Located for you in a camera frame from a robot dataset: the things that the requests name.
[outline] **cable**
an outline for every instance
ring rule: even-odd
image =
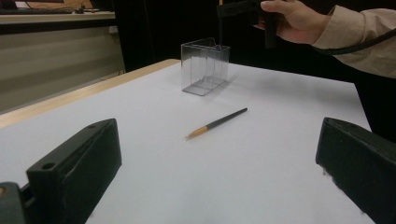
[[[396,29],[393,29],[391,31],[388,31],[384,33],[383,35],[380,35],[372,40],[369,40],[367,42],[361,43],[359,45],[355,45],[352,47],[347,47],[347,48],[342,48],[342,49],[318,49],[313,47],[316,51],[322,54],[327,54],[327,55],[342,55],[342,54],[348,54],[348,53],[353,53],[362,49],[368,49],[376,44],[379,44],[385,40],[388,40],[392,37],[396,36]]]

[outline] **white table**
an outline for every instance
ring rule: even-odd
[[[205,97],[189,94],[176,63],[13,124],[4,115],[0,181],[23,186],[30,165],[115,118],[123,165],[89,223],[374,223],[315,163],[325,117],[369,129],[353,84],[236,64],[228,80]]]

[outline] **wall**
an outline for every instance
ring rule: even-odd
[[[0,113],[123,69],[108,27],[0,35]]]

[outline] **black device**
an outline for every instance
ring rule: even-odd
[[[120,166],[116,120],[91,124],[30,167],[22,189],[0,183],[0,223],[85,223]]]
[[[14,0],[0,0],[0,8],[17,9],[17,4],[15,4]]]
[[[230,17],[241,13],[247,13],[249,25],[259,23],[262,15],[265,20],[265,47],[268,49],[276,46],[276,14],[274,12],[264,12],[260,6],[262,0],[246,0],[217,6],[218,17]]]
[[[353,123],[325,118],[316,163],[375,223],[396,223],[396,144]]]

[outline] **hand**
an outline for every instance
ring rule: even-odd
[[[276,34],[282,39],[299,44],[314,44],[331,17],[317,13],[297,0],[263,1],[261,7],[266,12],[280,13],[276,20]],[[255,27],[264,30],[265,21]]]

